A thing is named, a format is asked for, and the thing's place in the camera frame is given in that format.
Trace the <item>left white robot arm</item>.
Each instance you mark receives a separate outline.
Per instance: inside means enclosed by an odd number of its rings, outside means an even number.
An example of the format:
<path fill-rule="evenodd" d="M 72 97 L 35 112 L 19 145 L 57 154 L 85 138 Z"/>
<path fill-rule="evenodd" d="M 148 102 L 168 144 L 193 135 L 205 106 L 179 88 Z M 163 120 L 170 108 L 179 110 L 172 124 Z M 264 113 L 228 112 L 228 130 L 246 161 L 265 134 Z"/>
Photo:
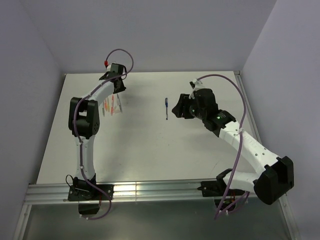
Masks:
<path fill-rule="evenodd" d="M 77 169 L 73 187 L 86 200 L 96 197 L 96 171 L 94 168 L 94 140 L 100 128 L 99 107 L 103 101 L 126 90 L 124 65 L 110 63 L 94 89 L 82 97 L 73 97 L 69 105 L 68 128 L 74 136 L 77 149 Z"/>

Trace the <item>blue pen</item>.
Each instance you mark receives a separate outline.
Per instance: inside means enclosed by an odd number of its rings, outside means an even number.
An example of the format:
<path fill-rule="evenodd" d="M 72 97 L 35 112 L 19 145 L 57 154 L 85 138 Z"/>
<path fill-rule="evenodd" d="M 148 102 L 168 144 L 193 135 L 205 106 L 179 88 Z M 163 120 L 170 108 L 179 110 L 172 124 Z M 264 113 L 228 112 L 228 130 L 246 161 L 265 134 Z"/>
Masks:
<path fill-rule="evenodd" d="M 169 111 L 168 111 L 168 98 L 165 98 L 165 119 L 169 119 Z"/>

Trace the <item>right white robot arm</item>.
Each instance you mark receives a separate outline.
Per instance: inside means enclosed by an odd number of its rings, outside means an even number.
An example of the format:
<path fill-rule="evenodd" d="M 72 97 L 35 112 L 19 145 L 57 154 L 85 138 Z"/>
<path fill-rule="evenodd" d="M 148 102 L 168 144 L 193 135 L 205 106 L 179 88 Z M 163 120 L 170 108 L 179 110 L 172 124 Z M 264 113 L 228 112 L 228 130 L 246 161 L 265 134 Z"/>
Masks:
<path fill-rule="evenodd" d="M 253 173 L 226 169 L 211 182 L 202 182 L 199 190 L 204 197 L 255 193 L 265 204 L 271 205 L 294 187 L 294 163 L 261 145 L 228 111 L 219 109 L 211 89 L 202 88 L 192 96 L 182 93 L 172 109 L 177 118 L 202 121 L 204 127 L 236 150 L 254 169 Z"/>

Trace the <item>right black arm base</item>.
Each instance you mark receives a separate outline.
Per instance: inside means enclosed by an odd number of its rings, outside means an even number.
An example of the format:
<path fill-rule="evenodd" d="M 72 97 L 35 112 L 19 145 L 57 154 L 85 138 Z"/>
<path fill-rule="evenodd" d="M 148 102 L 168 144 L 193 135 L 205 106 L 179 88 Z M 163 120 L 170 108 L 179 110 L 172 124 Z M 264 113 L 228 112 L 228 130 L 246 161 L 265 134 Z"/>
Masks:
<path fill-rule="evenodd" d="M 204 198 L 207 197 L 223 197 L 227 184 L 223 178 L 226 176 L 228 169 L 223 173 L 220 173 L 215 180 L 201 181 L 200 186 L 197 188 L 201 191 Z M 226 199 L 223 201 L 221 211 L 224 210 L 228 205 L 236 201 L 236 197 L 242 196 L 245 192 L 239 189 L 229 189 L 226 195 Z"/>

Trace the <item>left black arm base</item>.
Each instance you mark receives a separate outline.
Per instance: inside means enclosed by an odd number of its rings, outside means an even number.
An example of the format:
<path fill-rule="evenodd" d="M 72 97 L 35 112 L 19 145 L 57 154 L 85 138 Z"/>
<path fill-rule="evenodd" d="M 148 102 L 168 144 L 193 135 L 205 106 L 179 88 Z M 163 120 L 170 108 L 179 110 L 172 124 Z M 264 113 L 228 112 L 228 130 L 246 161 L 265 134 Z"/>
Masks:
<path fill-rule="evenodd" d="M 99 219 L 107 215 L 112 208 L 112 199 L 114 193 L 113 184 L 97 184 L 96 177 L 89 181 L 80 180 L 77 177 L 72 179 L 72 185 L 69 183 L 69 192 L 67 200 L 69 202 L 78 202 L 78 212 L 82 217 Z M 106 213 L 96 216 L 102 205 L 102 201 L 108 201 L 109 206 Z"/>

